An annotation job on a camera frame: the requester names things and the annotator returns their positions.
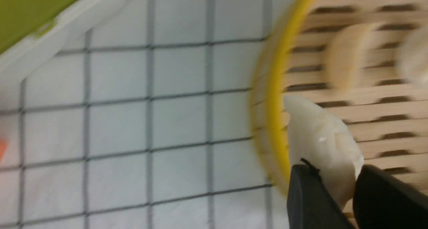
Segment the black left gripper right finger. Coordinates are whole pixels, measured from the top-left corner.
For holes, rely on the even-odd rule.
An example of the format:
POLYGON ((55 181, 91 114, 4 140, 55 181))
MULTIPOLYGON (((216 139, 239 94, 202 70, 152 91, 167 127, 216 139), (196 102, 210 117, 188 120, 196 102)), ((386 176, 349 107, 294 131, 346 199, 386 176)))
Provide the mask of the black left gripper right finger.
POLYGON ((352 208, 360 229, 428 227, 427 195, 374 165, 362 167, 352 208))

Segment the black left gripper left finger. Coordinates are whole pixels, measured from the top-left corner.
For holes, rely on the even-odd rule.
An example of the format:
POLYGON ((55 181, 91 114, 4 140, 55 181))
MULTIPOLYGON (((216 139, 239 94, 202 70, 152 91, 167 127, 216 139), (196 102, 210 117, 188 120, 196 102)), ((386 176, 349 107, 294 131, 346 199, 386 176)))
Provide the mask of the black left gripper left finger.
POLYGON ((353 229, 307 159, 293 165, 287 198, 290 229, 353 229))

